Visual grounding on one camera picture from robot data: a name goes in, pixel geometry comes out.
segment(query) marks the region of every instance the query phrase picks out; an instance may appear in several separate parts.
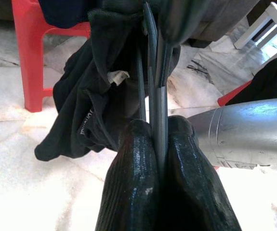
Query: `black cloth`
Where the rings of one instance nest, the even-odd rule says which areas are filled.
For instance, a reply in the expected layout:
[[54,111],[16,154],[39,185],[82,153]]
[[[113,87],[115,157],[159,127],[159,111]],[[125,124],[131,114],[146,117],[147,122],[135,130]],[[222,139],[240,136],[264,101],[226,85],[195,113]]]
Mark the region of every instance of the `black cloth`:
[[[97,9],[89,13],[89,20],[91,39],[69,58],[64,75],[53,88],[59,115],[35,149],[39,160],[49,161],[59,155],[77,158],[104,147],[117,151],[121,132],[131,120],[139,118],[138,77],[133,62],[134,44],[138,43],[146,73],[147,37],[141,31],[142,14]],[[170,71],[179,55],[177,47]],[[128,71],[130,78],[119,86],[111,85],[107,73],[117,70]]]
[[[95,8],[111,12],[134,14],[142,11],[143,0],[39,0],[45,21],[59,28],[70,28],[89,21],[88,12]],[[160,0],[149,1],[158,12]]]
[[159,188],[150,126],[132,121],[104,184],[96,231],[240,231],[193,127],[169,118],[165,187]]
[[277,98],[277,58],[270,61],[253,78],[252,83],[226,105]]

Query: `red object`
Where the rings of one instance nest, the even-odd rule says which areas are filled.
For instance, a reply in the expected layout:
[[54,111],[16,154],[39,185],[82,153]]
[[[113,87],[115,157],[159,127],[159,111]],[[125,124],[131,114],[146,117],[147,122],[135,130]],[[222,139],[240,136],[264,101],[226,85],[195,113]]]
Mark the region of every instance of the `red object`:
[[232,98],[238,95],[243,89],[245,89],[249,84],[252,83],[252,80],[245,83],[244,85],[234,89],[233,91],[229,92],[228,94],[224,95],[223,97],[217,100],[218,104],[222,107],[225,106]]
[[70,29],[59,29],[46,23],[37,0],[12,0],[15,31],[18,42],[25,108],[31,112],[42,110],[42,99],[53,95],[43,88],[43,42],[46,33],[90,37],[89,23]]

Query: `marble floor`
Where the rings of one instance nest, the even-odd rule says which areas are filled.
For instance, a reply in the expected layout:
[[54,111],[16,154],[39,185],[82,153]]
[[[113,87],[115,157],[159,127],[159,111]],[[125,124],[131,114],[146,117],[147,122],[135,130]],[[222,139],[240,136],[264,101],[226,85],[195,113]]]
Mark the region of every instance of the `marble floor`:
[[[217,99],[250,80],[267,59],[254,43],[236,50],[242,22],[205,49],[182,47],[168,80],[169,114],[190,117],[218,107]],[[67,58],[85,41],[45,36],[44,85],[62,75]],[[34,148],[49,132],[57,111],[53,99],[43,111],[24,109],[13,23],[0,21],[0,231],[94,230],[107,169],[116,153],[90,152],[79,159],[38,161]],[[218,170],[243,231],[277,231],[277,169]]]

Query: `silver metal pipe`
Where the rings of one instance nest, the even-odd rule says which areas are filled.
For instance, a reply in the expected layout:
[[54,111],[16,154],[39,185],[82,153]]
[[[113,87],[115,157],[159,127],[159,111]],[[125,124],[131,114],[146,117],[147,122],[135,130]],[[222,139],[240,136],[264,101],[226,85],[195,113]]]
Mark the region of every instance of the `silver metal pipe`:
[[277,165],[277,99],[221,107],[188,120],[214,166]]

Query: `chair leg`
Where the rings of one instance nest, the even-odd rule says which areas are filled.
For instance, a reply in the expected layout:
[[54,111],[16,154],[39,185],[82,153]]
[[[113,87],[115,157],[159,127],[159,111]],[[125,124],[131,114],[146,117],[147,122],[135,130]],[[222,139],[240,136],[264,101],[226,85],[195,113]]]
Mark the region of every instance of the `chair leg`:
[[24,88],[25,108],[30,112],[42,110],[43,99],[43,33],[28,25],[16,28],[21,72]]

